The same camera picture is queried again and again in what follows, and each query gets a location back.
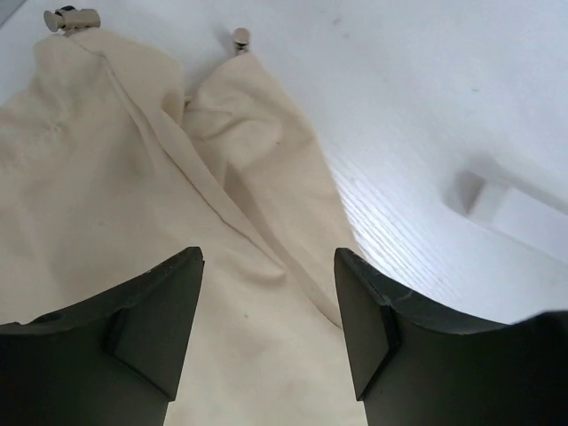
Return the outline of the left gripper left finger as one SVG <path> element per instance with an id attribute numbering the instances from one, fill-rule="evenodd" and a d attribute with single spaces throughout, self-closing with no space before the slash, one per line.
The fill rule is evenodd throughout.
<path id="1" fill-rule="evenodd" d="M 201 250 L 186 248 L 80 303 L 2 325 L 2 424 L 163 424 L 203 268 Z"/>

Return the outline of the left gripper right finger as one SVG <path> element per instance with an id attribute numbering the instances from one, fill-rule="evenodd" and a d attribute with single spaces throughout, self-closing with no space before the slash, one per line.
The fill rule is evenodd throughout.
<path id="1" fill-rule="evenodd" d="M 458 312 L 335 252 L 351 376 L 371 425 L 564 425 L 567 315 Z"/>

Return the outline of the beige trousers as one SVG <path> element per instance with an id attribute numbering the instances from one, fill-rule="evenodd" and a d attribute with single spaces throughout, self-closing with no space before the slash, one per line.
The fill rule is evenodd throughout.
<path id="1" fill-rule="evenodd" d="M 26 322 L 182 249 L 205 261 L 169 425 L 362 425 L 334 279 L 355 248 L 308 120 L 252 53 L 192 95 L 103 29 L 35 46 L 1 108 L 1 319 Z"/>

